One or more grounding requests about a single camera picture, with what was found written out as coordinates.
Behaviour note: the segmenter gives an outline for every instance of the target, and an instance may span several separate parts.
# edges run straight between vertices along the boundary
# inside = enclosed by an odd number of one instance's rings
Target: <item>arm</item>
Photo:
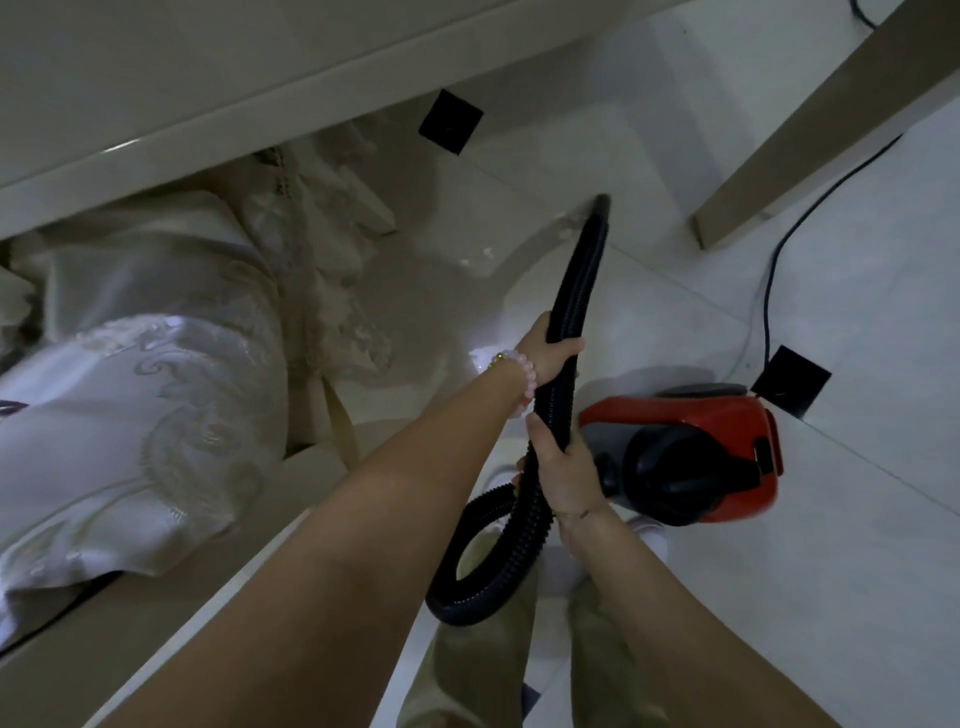
[[[564,543],[584,564],[623,630],[671,723],[701,726],[836,726],[697,601],[608,505],[587,446],[564,453],[547,426],[527,418],[540,483]]]
[[[518,349],[539,383],[583,348]],[[367,726],[526,373],[506,361],[384,443],[191,642],[105,722]]]

